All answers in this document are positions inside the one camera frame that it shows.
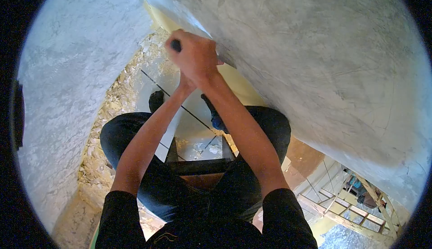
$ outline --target black handle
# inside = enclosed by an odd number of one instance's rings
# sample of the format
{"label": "black handle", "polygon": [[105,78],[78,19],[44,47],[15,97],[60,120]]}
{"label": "black handle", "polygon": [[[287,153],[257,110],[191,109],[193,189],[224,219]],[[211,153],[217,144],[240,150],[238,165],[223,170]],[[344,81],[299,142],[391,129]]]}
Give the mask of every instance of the black handle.
{"label": "black handle", "polygon": [[181,52],[181,43],[180,43],[180,40],[178,40],[178,39],[174,39],[173,41],[171,41],[170,46],[171,46],[171,48],[172,48],[173,50],[175,50],[177,53],[180,53],[180,52]]}

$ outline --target black t-shirt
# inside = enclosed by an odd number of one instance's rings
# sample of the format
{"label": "black t-shirt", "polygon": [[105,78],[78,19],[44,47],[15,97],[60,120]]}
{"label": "black t-shirt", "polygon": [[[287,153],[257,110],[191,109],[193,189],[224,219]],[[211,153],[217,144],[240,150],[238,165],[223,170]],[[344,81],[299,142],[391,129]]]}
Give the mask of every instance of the black t-shirt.
{"label": "black t-shirt", "polygon": [[276,189],[263,201],[263,233],[237,220],[185,220],[165,224],[144,239],[137,199],[113,191],[105,197],[96,248],[318,248],[294,193]]}

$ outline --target forearm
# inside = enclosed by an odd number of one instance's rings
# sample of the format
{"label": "forearm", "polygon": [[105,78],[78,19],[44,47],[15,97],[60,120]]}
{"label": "forearm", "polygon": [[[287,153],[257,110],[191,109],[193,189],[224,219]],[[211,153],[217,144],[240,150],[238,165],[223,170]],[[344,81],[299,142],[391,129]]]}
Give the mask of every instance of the forearm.
{"label": "forearm", "polygon": [[212,77],[201,89],[218,111],[240,154],[258,178],[263,196],[276,188],[288,188],[276,150],[222,76]]}
{"label": "forearm", "polygon": [[176,89],[170,98],[143,124],[120,157],[111,191],[121,190],[137,195],[140,182],[153,159],[162,136],[189,95],[190,91]]}

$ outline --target plastered wall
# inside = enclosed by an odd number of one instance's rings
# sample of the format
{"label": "plastered wall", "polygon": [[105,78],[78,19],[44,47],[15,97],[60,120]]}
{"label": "plastered wall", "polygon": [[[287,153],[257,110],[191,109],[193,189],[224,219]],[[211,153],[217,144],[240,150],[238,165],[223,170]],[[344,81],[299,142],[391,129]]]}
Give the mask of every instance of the plastered wall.
{"label": "plastered wall", "polygon": [[147,0],[213,38],[292,133],[412,209],[430,165],[431,68],[401,0]]}
{"label": "plastered wall", "polygon": [[19,65],[25,100],[22,179],[51,232],[77,189],[81,153],[97,110],[150,32],[143,0],[47,0]]}

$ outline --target black pants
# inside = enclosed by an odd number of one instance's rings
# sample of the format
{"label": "black pants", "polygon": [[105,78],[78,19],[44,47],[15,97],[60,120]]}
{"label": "black pants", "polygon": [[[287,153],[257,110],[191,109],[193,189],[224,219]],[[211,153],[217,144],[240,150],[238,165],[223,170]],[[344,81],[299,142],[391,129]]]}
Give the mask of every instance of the black pants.
{"label": "black pants", "polygon": [[[246,108],[273,144],[282,164],[291,134],[288,119],[268,107]],[[102,128],[101,146],[115,169],[123,151],[150,116],[145,112],[126,113]],[[137,197],[147,209],[166,222],[191,218],[250,221],[263,200],[258,179],[241,155],[210,191],[189,186],[155,155],[141,180]]]}

